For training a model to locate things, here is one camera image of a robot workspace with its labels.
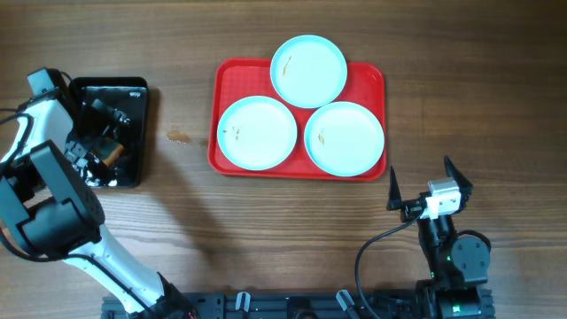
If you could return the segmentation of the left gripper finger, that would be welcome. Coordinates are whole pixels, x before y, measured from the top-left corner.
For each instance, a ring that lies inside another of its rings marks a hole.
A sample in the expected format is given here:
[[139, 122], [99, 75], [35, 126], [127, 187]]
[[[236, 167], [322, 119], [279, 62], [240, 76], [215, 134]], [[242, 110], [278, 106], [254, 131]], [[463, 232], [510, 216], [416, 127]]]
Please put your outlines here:
[[66, 159], [76, 170], [89, 167], [106, 169], [102, 156], [95, 151], [101, 143], [101, 137], [68, 137], [66, 141]]
[[102, 113], [114, 125], [126, 127], [130, 125], [130, 118], [123, 111], [105, 104], [100, 99], [95, 99], [91, 107]]

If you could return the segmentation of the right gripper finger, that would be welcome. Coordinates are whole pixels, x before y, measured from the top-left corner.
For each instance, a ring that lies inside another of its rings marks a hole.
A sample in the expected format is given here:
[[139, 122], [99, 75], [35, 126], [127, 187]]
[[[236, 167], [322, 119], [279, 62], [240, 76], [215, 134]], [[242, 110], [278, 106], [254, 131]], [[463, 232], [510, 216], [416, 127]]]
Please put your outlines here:
[[450, 160], [450, 158], [446, 155], [444, 157], [444, 166], [447, 172], [447, 176], [453, 178], [462, 195], [471, 195], [472, 194], [472, 183], [468, 178], [465, 177], [454, 165], [454, 163]]
[[402, 197], [400, 194], [400, 187], [397, 181], [395, 170], [393, 167], [390, 169], [390, 186], [388, 193], [388, 200], [386, 204], [387, 211], [401, 210]]

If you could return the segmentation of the green and orange sponge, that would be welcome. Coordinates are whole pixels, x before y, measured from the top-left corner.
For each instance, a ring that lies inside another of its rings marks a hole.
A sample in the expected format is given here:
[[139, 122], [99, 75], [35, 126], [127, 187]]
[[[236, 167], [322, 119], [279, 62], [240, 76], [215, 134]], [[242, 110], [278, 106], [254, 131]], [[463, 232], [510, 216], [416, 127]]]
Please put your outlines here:
[[97, 148], [100, 159], [108, 167], [120, 157], [123, 151], [124, 146], [110, 138], [101, 139]]

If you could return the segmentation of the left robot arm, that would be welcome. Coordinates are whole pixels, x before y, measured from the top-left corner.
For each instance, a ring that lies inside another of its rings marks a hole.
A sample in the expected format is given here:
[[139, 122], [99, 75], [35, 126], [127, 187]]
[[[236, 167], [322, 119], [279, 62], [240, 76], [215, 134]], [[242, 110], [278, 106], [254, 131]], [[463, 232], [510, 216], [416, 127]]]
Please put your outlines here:
[[64, 262], [104, 286], [128, 318], [195, 318], [197, 309], [105, 226], [93, 192], [141, 172], [148, 87], [139, 77], [72, 78], [43, 67], [7, 113], [18, 132], [1, 161], [1, 242], [22, 260]]

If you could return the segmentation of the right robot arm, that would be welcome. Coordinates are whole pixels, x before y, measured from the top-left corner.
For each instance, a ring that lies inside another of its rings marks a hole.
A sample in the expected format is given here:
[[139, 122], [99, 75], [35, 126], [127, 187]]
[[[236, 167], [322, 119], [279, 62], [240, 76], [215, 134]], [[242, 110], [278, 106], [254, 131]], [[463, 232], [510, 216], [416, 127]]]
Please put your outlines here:
[[485, 318], [479, 286], [488, 282], [490, 240], [475, 230], [458, 231], [453, 216], [466, 208], [473, 184], [448, 158], [447, 176], [428, 182], [428, 190], [404, 200], [390, 172], [386, 209], [399, 211], [405, 226], [418, 227], [418, 241], [431, 277], [416, 283], [411, 300], [415, 318]]

